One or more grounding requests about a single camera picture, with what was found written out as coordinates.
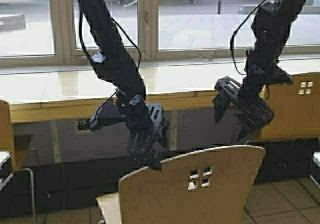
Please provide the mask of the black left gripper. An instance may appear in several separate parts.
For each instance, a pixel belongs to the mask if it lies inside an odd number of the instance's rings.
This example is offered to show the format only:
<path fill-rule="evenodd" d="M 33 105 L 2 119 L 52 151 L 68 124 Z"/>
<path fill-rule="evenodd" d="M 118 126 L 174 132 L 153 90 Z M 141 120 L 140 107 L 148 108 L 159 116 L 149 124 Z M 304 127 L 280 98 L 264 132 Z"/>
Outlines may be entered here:
<path fill-rule="evenodd" d="M 169 147 L 170 121 L 165 119 L 163 105 L 146 104 L 142 96 L 136 95 L 128 102 L 127 108 L 128 153 L 140 156 L 142 163 L 152 170 L 161 171 L 159 153 L 154 150 L 154 144 L 158 142 L 165 149 Z"/>

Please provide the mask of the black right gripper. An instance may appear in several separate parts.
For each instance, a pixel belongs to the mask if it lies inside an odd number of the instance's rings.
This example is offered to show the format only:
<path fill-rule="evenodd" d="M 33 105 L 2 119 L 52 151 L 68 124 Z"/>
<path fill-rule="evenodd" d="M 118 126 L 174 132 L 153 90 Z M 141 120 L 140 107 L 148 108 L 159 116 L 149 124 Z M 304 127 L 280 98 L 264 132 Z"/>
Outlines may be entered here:
<path fill-rule="evenodd" d="M 213 99 L 216 123 L 220 122 L 231 104 L 240 110 L 236 116 L 241 124 L 235 126 L 231 144 L 245 144 L 252 131 L 268 125 L 275 116 L 264 100 L 257 96 L 242 96 L 241 84 L 228 76 L 218 79 L 214 88 L 217 91 Z"/>

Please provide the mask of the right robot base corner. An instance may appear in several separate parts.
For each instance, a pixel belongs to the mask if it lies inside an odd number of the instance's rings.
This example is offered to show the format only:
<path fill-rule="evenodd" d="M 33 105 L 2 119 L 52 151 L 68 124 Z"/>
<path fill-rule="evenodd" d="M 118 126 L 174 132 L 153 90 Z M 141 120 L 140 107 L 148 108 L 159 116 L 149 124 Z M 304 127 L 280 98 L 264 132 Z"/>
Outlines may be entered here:
<path fill-rule="evenodd" d="M 320 153 L 319 152 L 315 152 L 312 156 L 310 177 L 318 186 L 320 186 Z"/>

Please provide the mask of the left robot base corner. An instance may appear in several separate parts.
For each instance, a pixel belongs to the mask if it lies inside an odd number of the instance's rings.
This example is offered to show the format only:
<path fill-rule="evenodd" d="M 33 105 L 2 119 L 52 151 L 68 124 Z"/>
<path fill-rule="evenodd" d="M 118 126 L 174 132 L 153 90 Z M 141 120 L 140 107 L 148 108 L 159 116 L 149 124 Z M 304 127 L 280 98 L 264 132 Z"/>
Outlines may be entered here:
<path fill-rule="evenodd" d="M 10 152 L 0 152 L 0 190 L 4 187 L 13 177 L 12 156 Z"/>

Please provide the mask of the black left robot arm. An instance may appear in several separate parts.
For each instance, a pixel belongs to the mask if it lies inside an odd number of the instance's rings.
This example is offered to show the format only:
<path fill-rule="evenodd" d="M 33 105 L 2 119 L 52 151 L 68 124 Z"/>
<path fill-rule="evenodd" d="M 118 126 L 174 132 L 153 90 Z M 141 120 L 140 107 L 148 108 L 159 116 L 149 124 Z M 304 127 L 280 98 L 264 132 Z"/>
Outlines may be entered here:
<path fill-rule="evenodd" d="M 168 124 L 161 103 L 147 103 L 139 68 L 120 35 L 122 28 L 111 16 L 104 0 L 77 0 L 78 35 L 83 52 L 96 76 L 115 86 L 116 101 L 108 98 L 89 120 L 91 131 L 124 122 L 129 130 L 128 153 L 149 168 L 161 171 L 155 143 L 168 144 Z"/>

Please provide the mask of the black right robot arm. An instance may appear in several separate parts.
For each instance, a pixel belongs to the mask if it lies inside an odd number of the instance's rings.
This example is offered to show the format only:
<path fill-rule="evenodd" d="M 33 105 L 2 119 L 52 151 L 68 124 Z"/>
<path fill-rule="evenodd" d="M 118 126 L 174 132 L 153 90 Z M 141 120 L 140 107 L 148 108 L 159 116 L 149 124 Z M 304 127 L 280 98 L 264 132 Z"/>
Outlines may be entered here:
<path fill-rule="evenodd" d="M 213 115 L 219 123 L 230 105 L 239 109 L 237 118 L 241 129 L 236 140 L 268 125 L 275 113 L 260 97 L 264 87 L 292 85 L 291 76 L 278 66 L 279 57 L 307 0 L 263 0 L 252 11 L 255 16 L 251 29 L 255 36 L 253 48 L 246 51 L 245 73 L 242 82 L 225 76 L 217 80 Z"/>

